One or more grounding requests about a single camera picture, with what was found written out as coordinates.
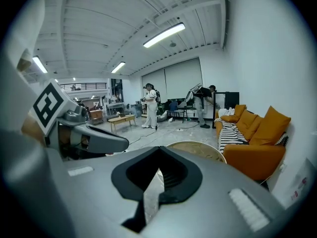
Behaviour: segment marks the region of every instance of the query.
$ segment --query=white ceiling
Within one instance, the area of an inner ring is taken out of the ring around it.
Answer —
[[[116,74],[130,76],[187,50],[215,43],[222,47],[224,1],[46,0],[34,55],[46,66],[48,78],[109,77],[120,61],[126,65]],[[185,30],[143,47],[149,38],[179,22]],[[176,47],[169,46],[171,41]],[[24,76],[35,82],[43,73],[33,64]]]

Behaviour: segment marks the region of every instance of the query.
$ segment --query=orange sofa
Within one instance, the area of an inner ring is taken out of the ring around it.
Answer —
[[[270,107],[264,118],[247,111],[245,105],[237,105],[233,116],[221,119],[235,122],[249,145],[228,144],[223,155],[227,163],[253,180],[265,180],[273,174],[285,153],[285,147],[274,145],[287,128],[290,118]],[[215,122],[219,137],[220,121]]]

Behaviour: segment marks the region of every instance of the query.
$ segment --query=railing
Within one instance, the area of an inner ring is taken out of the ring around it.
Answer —
[[[60,86],[65,90],[65,92],[107,89],[107,83],[76,83],[61,84]]]

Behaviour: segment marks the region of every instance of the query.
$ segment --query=orange cushion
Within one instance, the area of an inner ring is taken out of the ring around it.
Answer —
[[[237,116],[235,116],[235,115],[233,115],[233,116],[222,116],[220,118],[221,118],[221,120],[224,120],[224,121],[227,121],[227,122],[234,122],[234,123],[236,123],[239,120],[239,118]]]
[[[237,122],[237,128],[242,133],[242,135],[245,135],[250,128],[253,121],[257,118],[258,115],[253,114],[246,109],[243,111],[239,121]]]
[[[286,117],[270,106],[257,132],[251,138],[250,145],[274,145],[290,121],[290,117]]]
[[[240,119],[240,117],[245,109],[246,109],[246,105],[236,105],[234,107],[234,115]]]
[[[257,117],[249,127],[248,131],[244,134],[244,137],[247,141],[250,141],[250,139],[253,137],[253,135],[256,133],[258,130],[261,121],[263,120],[262,117]]]

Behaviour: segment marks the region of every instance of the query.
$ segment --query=roller blind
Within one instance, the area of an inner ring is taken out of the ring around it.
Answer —
[[[150,74],[144,75],[142,77],[142,84],[143,86],[145,86],[147,83],[154,85],[154,88],[159,91],[161,102],[167,101],[164,69],[160,69]],[[146,89],[143,89],[144,96],[146,95],[146,93]]]
[[[166,67],[165,77],[167,98],[185,98],[191,88],[202,83],[199,59]]]

